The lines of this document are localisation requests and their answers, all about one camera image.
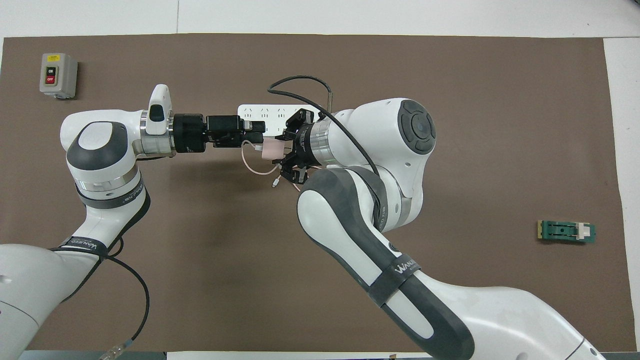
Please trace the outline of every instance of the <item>black strap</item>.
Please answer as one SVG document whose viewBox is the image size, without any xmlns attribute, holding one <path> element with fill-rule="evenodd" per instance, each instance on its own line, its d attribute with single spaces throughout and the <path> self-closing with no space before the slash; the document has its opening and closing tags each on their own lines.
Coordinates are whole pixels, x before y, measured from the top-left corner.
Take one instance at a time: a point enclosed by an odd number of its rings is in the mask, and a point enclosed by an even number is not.
<svg viewBox="0 0 640 360">
<path fill-rule="evenodd" d="M 348 170 L 358 174 L 362 181 L 369 188 L 369 193 L 373 198 L 373 226 L 382 231 L 387 225 L 387 189 L 380 176 L 372 173 L 364 167 L 348 167 Z"/>
<path fill-rule="evenodd" d="M 400 255 L 371 284 L 368 291 L 369 297 L 378 307 L 382 307 L 400 285 L 418 270 L 420 270 L 420 265 L 415 260 L 409 255 Z"/>
<path fill-rule="evenodd" d="M 102 262 L 102 257 L 109 255 L 109 249 L 107 246 L 96 239 L 91 238 L 83 238 L 82 236 L 71 236 L 60 244 L 59 248 L 64 246 L 74 246 L 80 247 L 82 249 L 87 249 L 91 251 L 95 251 L 100 254 L 100 259 L 98 259 L 98 263 Z"/>
</svg>

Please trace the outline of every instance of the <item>wanneed logo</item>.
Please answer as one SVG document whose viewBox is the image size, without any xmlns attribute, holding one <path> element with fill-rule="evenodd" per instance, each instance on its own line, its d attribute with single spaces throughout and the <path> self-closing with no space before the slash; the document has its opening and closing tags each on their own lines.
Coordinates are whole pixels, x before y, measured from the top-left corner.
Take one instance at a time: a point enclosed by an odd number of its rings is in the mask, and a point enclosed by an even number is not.
<svg viewBox="0 0 640 360">
<path fill-rule="evenodd" d="M 135 198 L 138 196 L 138 194 L 140 194 L 140 192 L 142 191 L 142 188 L 143 188 L 143 187 L 144 187 L 144 185 L 143 185 L 142 183 L 140 183 L 140 184 L 138 185 L 138 187 L 136 187 L 136 189 L 131 193 L 131 195 L 127 196 L 127 197 L 122 201 L 122 204 L 126 204 L 126 203 L 128 203 L 129 201 L 131 201 L 131 200 L 135 199 Z"/>
<path fill-rule="evenodd" d="M 96 245 L 94 243 L 91 243 L 91 242 L 88 242 L 88 241 L 85 241 L 85 240 L 82 240 L 82 239 L 71 239 L 71 240 L 69 240 L 69 243 L 77 244 L 77 245 L 84 245 L 85 247 L 88 246 L 88 247 L 90 247 L 92 249 L 97 249 L 98 248 L 98 245 Z"/>
<path fill-rule="evenodd" d="M 413 265 L 415 265 L 416 262 L 415 260 L 409 260 L 405 263 L 402 263 L 400 265 L 397 266 L 397 269 L 394 269 L 394 271 L 399 272 L 400 274 L 405 272 L 406 269 L 411 268 Z"/>
</svg>

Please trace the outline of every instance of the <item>cable connector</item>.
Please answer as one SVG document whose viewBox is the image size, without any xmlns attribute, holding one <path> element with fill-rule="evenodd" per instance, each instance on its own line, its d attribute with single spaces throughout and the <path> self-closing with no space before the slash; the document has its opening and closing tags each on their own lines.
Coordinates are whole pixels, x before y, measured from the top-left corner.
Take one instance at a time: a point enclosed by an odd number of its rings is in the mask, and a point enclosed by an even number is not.
<svg viewBox="0 0 640 360">
<path fill-rule="evenodd" d="M 122 353 L 131 346 L 133 341 L 131 339 L 123 342 L 122 344 L 118 344 L 107 352 L 105 352 L 102 356 L 100 356 L 99 360 L 115 360 L 118 356 L 122 355 Z"/>
</svg>

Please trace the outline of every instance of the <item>power strip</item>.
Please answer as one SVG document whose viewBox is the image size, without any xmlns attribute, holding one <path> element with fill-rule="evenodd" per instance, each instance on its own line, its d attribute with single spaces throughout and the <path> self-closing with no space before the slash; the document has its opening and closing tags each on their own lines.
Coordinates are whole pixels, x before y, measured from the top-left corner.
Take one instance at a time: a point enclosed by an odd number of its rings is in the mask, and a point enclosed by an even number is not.
<svg viewBox="0 0 640 360">
<path fill-rule="evenodd" d="M 238 106 L 238 116 L 249 121 L 264 121 L 264 136 L 282 135 L 286 122 L 300 109 L 314 112 L 314 121 L 319 118 L 318 109 L 311 105 L 244 104 Z"/>
</svg>

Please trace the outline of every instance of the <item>white connector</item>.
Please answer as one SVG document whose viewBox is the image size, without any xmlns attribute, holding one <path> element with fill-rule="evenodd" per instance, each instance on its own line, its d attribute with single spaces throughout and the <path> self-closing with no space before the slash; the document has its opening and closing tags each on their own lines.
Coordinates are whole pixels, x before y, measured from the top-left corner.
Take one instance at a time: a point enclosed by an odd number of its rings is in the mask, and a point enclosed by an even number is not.
<svg viewBox="0 0 640 360">
<path fill-rule="evenodd" d="M 319 118 L 318 109 L 311 105 L 244 104 L 238 106 L 238 116 L 244 120 L 264 121 L 264 136 L 278 136 L 287 127 L 289 118 L 300 109 L 314 112 L 314 121 Z"/>
<path fill-rule="evenodd" d="M 589 223 L 577 223 L 578 234 L 576 235 L 576 239 L 584 240 L 585 238 L 591 236 L 591 228 L 588 225 Z"/>
</svg>

